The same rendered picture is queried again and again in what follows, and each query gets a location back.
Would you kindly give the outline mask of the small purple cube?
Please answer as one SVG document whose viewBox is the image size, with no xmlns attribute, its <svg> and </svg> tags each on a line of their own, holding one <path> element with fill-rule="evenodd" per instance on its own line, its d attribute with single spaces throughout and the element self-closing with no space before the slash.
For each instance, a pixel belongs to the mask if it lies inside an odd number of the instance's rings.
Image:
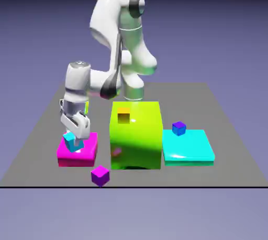
<svg viewBox="0 0 268 240">
<path fill-rule="evenodd" d="M 91 171 L 91 179 L 98 187 L 102 187 L 110 180 L 109 170 L 102 165 L 99 165 Z"/>
</svg>

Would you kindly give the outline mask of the small cyan cube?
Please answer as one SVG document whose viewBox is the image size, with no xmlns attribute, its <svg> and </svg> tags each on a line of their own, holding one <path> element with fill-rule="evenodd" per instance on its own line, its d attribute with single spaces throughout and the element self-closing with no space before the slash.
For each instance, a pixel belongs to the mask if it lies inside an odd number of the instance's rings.
<svg viewBox="0 0 268 240">
<path fill-rule="evenodd" d="M 76 136 L 72 133 L 72 132 L 67 132 L 63 135 L 63 138 L 64 138 L 64 142 L 65 142 L 65 145 L 67 147 L 67 149 L 73 153 L 73 152 L 76 152 L 80 149 L 82 149 L 83 147 L 75 147 L 74 146 L 74 140 L 76 138 Z"/>
</svg>

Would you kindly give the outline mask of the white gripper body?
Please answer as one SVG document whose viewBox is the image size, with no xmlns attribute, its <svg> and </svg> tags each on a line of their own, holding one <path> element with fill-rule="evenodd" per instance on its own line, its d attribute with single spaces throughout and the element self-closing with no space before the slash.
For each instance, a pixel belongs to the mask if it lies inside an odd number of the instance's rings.
<svg viewBox="0 0 268 240">
<path fill-rule="evenodd" d="M 88 139 L 90 136 L 90 120 L 80 111 L 71 117 L 63 112 L 61 123 L 78 139 Z"/>
</svg>

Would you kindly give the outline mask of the large lime green box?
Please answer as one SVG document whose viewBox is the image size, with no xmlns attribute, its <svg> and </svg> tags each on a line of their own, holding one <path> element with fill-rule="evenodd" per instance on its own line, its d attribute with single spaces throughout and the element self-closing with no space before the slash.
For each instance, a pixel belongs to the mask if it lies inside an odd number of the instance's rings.
<svg viewBox="0 0 268 240">
<path fill-rule="evenodd" d="M 119 107 L 130 108 L 130 123 L 118 123 Z M 159 102 L 114 101 L 109 123 L 111 168 L 160 169 L 162 134 Z"/>
</svg>

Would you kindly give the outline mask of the large cyan box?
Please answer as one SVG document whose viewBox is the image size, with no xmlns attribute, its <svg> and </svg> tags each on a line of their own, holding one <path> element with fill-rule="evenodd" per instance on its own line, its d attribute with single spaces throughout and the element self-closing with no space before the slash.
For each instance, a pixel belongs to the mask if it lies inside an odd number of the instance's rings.
<svg viewBox="0 0 268 240">
<path fill-rule="evenodd" d="M 164 130 L 163 155 L 165 166 L 211 166 L 215 155 L 204 130 L 186 130 L 175 135 Z"/>
</svg>

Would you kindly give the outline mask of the large magenta box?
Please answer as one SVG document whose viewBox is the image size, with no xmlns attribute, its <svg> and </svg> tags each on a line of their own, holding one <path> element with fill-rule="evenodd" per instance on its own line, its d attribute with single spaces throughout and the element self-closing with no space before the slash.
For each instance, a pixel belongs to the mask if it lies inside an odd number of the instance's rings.
<svg viewBox="0 0 268 240">
<path fill-rule="evenodd" d="M 57 149 L 57 159 L 59 167 L 93 167 L 97 154 L 98 135 L 91 132 L 90 137 L 83 141 L 84 147 L 71 153 L 64 142 L 62 136 Z"/>
</svg>

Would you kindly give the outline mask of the small blue cube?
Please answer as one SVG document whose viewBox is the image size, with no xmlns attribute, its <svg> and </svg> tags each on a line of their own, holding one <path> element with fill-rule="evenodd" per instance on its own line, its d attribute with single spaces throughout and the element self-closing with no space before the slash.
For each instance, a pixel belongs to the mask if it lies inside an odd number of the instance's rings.
<svg viewBox="0 0 268 240">
<path fill-rule="evenodd" d="M 186 124 L 181 121 L 175 122 L 172 124 L 172 132 L 177 135 L 183 135 L 186 133 Z"/>
</svg>

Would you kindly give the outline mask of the small orange cube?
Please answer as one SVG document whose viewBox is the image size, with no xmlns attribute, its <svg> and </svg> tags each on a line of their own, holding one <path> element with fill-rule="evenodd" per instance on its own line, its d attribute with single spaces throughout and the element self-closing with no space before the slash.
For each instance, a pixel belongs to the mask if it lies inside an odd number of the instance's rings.
<svg viewBox="0 0 268 240">
<path fill-rule="evenodd" d="M 130 123 L 130 108 L 129 107 L 117 108 L 117 121 L 119 124 Z"/>
</svg>

